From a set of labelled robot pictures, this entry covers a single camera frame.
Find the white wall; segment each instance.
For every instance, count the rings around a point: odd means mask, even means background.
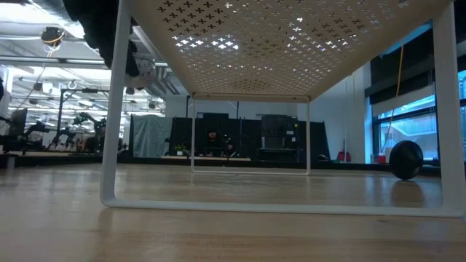
[[[196,111],[199,113],[223,113],[228,114],[231,119],[236,119],[237,101],[198,100],[196,102]],[[257,115],[262,114],[296,116],[296,104],[240,102],[240,109],[238,111],[240,118],[256,119]],[[185,115],[186,97],[167,96],[165,116],[185,117]],[[189,100],[188,117],[192,117],[192,99]]]
[[[372,153],[371,106],[364,89],[371,85],[371,68],[364,65],[311,102],[311,121],[325,122],[330,157],[336,159],[345,138],[352,163],[370,163]],[[305,121],[306,106],[298,105]]]

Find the white metal frame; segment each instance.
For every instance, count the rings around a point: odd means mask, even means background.
[[[225,99],[229,97],[228,95],[200,95],[201,97],[204,96],[209,99],[216,99],[222,98]],[[251,171],[228,171],[228,170],[196,170],[194,166],[195,157],[195,138],[196,138],[196,119],[197,119],[197,112],[196,112],[196,101],[198,100],[199,95],[194,94],[192,98],[192,131],[191,131],[191,171],[192,172],[202,172],[202,173],[221,173],[221,174],[251,174],[251,175],[310,175],[311,174],[311,133],[310,133],[310,123],[311,123],[311,109],[310,109],[310,100],[309,97],[280,97],[274,98],[275,102],[280,101],[295,101],[304,102],[306,103],[306,171],[305,172],[251,172]]]
[[[263,205],[215,202],[174,202],[118,199],[115,196],[117,140],[122,110],[127,45],[130,28],[129,0],[120,0],[111,89],[108,101],[106,143],[100,182],[100,200],[109,207],[174,210],[216,210],[274,213],[328,213],[355,215],[411,215],[460,217],[465,214],[466,181],[459,121],[456,39],[453,3],[434,19],[438,126],[441,148],[443,206],[439,208],[352,207],[333,205]]]

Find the window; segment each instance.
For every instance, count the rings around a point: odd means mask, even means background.
[[[384,146],[387,137],[385,148],[392,148],[398,142],[410,140],[421,147],[424,159],[438,158],[437,119],[435,114],[425,114],[393,121],[390,133],[387,135],[389,125],[390,122],[380,124],[379,151]]]
[[[466,161],[466,106],[461,107],[461,128],[463,134],[463,157]]]
[[[466,161],[466,70],[458,73],[459,99],[461,105],[461,127],[463,137],[463,154]],[[424,153],[424,159],[438,159],[437,118],[435,114],[435,96],[406,104],[393,111],[393,122],[387,134],[392,112],[388,111],[374,118],[374,153],[378,154],[384,146],[385,139],[390,148],[402,140],[416,142]]]
[[[466,70],[458,73],[459,99],[466,98]]]

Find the hanging cable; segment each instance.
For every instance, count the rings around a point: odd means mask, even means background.
[[[405,49],[405,42],[404,42],[404,39],[403,39],[403,40],[401,40],[400,66],[398,68],[398,82],[397,82],[397,87],[396,87],[395,101],[398,98],[398,95],[400,94],[401,68],[402,68],[402,65],[403,65],[404,49]],[[385,146],[387,145],[388,135],[390,133],[390,129],[392,128],[393,114],[395,113],[395,107],[396,107],[396,104],[393,106],[393,109],[392,109],[392,116],[390,116],[390,124],[388,125],[387,134],[385,134],[385,142],[384,142],[384,146],[382,146],[382,149],[380,151],[381,153],[385,150]]]
[[[45,44],[56,44],[58,41],[60,41],[63,37],[65,36],[65,32],[62,32],[62,34],[57,37],[56,39],[53,39],[53,40],[49,40],[49,41],[45,41],[45,40],[42,40],[42,42],[44,42]]]
[[[47,57],[48,57],[48,58],[52,57],[53,52],[55,52],[55,51],[57,50],[56,47],[55,47],[56,44],[57,44],[57,42],[58,42],[58,41],[56,41],[56,42],[53,44],[53,48],[55,48],[55,49],[54,49],[53,51],[51,51],[51,52],[48,52],[48,54],[47,54]],[[45,63],[44,63],[44,64],[42,65],[41,73],[37,76],[37,79],[36,79],[36,81],[34,82],[34,85],[36,85],[36,84],[39,83],[40,79],[42,78],[42,75],[43,75],[44,72],[45,72],[45,68],[46,68],[46,66],[45,66]],[[20,105],[16,107],[16,110],[19,110],[20,107],[24,105],[24,103],[27,101],[27,99],[29,99],[29,97],[31,96],[31,94],[32,94],[33,91],[34,91],[34,88],[31,88],[31,91],[29,91],[28,95],[26,95],[26,97],[23,99],[23,102],[21,102]]]

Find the gray curtain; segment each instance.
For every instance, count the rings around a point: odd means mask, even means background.
[[[168,151],[165,138],[172,131],[171,118],[160,116],[134,116],[133,156],[159,158]]]

